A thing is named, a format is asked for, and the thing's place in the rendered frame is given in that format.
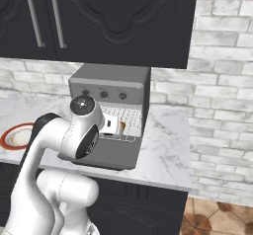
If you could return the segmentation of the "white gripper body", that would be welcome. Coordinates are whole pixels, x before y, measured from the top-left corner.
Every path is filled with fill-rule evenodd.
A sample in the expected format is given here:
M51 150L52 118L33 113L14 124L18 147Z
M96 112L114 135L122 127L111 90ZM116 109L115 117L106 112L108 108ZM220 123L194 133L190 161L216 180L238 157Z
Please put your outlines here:
M111 140L120 140L123 139L124 136L122 134L114 134L114 133L99 133L100 138L111 139Z

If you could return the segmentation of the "grey toaster oven door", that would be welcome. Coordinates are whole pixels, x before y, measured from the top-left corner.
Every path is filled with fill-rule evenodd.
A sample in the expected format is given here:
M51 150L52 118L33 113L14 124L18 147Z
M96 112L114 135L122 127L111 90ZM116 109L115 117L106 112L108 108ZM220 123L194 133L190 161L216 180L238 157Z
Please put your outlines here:
M140 137L133 142L100 138L92 153L82 159L75 160L63 154L58 154L57 157L82 166L131 170L135 168L141 141Z

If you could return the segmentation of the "grey toaster oven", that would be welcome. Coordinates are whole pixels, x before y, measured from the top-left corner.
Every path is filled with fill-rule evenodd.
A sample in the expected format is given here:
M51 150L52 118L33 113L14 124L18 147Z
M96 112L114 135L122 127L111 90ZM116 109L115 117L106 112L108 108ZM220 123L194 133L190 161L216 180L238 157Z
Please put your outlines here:
M69 78L68 84L72 98L87 89L100 108L141 110L142 137L149 110L150 75L150 67L85 63ZM109 96L101 98L102 91ZM120 93L126 93L125 100L120 99Z

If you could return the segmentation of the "red rimmed white plate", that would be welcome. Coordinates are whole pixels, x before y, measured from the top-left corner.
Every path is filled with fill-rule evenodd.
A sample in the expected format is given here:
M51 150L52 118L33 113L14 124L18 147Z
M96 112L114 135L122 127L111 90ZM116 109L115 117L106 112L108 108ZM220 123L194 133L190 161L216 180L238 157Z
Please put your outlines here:
M12 126L0 136L0 146L11 151L26 149L32 135L33 126L32 122Z

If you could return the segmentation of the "black base cupboard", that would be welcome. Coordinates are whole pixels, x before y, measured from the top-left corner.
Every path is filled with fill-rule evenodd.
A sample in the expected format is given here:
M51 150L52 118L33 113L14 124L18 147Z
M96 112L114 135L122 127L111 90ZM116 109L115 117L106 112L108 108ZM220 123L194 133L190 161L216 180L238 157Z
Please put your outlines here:
M92 177L99 196L88 208L100 235L179 235L186 192Z

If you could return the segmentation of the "black wall cupboard door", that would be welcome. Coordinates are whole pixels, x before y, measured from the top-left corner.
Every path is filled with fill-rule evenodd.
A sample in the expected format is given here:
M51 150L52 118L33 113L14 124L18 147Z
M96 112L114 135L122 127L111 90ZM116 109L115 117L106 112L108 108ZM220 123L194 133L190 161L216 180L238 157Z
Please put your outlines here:
M46 0L34 0L42 41L38 47L28 0L0 0L0 57L56 60Z
M46 0L61 61L185 69L197 0L57 0L60 48L51 0Z

